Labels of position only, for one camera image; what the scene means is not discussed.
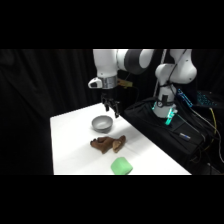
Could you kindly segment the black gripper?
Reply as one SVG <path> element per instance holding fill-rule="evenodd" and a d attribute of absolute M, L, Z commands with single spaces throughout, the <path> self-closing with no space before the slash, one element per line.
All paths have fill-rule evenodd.
<path fill-rule="evenodd" d="M 103 89 L 101 92 L 101 100 L 105 106 L 106 112 L 110 110 L 110 107 L 114 106 L 115 118 L 120 115 L 120 102 L 117 101 L 117 88 Z"/>

